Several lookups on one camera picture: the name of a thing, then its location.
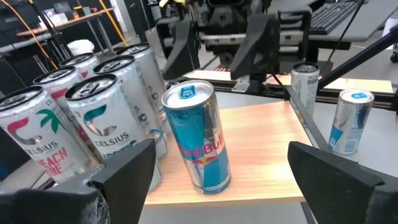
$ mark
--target red bull can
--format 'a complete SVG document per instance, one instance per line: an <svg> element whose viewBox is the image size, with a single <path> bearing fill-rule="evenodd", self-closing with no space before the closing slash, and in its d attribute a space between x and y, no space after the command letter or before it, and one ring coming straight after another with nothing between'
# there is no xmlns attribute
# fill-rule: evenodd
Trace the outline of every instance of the red bull can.
<svg viewBox="0 0 398 224"><path fill-rule="evenodd" d="M83 79L87 79L94 76L93 68L99 63L100 61L94 53L84 53L61 62L60 66L74 66L80 72Z"/></svg>
<svg viewBox="0 0 398 224"><path fill-rule="evenodd" d="M222 192L231 173L213 86L183 82L167 90L162 102L193 186L204 194Z"/></svg>
<svg viewBox="0 0 398 224"><path fill-rule="evenodd" d="M373 100L374 95L369 91L340 92L329 137L329 148L333 152L341 155L356 152Z"/></svg>
<svg viewBox="0 0 398 224"><path fill-rule="evenodd" d="M142 79L146 85L146 90L150 95L150 101L156 108L156 115L161 120L166 133L171 132L170 124L166 120L164 107L161 97L166 91L166 87L156 61L155 52L151 49L149 43L140 43L128 46L118 52L116 55L132 55L136 58L136 64L142 73Z"/></svg>
<svg viewBox="0 0 398 224"><path fill-rule="evenodd" d="M91 142L83 128L80 126L73 113L69 110L67 101L65 99L65 93L67 92L67 90L81 81L83 81L82 75L77 71L75 67L69 66L41 75L33 80L33 84L42 86L45 90L48 91L51 97L57 102L61 110L65 113L73 127L75 127L79 136L86 143L91 152L96 156L99 161L103 162L101 154L99 154L99 152L96 150L93 143Z"/></svg>
<svg viewBox="0 0 398 224"><path fill-rule="evenodd" d="M86 131L97 150L105 158L146 139L138 119L131 112L124 89L115 75L97 75L74 87L66 94L69 109ZM156 163L149 190L162 181Z"/></svg>
<svg viewBox="0 0 398 224"><path fill-rule="evenodd" d="M94 68L96 75L112 73L123 84L124 94L132 112L137 116L148 138L156 141L156 157L160 159L167 153L167 136L162 131L161 123L157 122L154 107L149 101L141 73L130 55L119 56L107 60Z"/></svg>
<svg viewBox="0 0 398 224"><path fill-rule="evenodd" d="M0 125L57 183L101 165L41 86L0 100Z"/></svg>
<svg viewBox="0 0 398 224"><path fill-rule="evenodd" d="M294 65L291 75L292 88L296 91L311 116L313 116L315 109L319 73L320 70L317 64L300 62Z"/></svg>

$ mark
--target keyboard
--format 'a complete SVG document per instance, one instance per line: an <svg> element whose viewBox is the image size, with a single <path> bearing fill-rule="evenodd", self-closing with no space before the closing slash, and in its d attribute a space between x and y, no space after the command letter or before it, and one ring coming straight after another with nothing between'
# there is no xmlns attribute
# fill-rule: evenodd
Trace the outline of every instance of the keyboard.
<svg viewBox="0 0 398 224"><path fill-rule="evenodd" d="M357 2L325 3L312 13L310 35L327 35L358 7Z"/></svg>

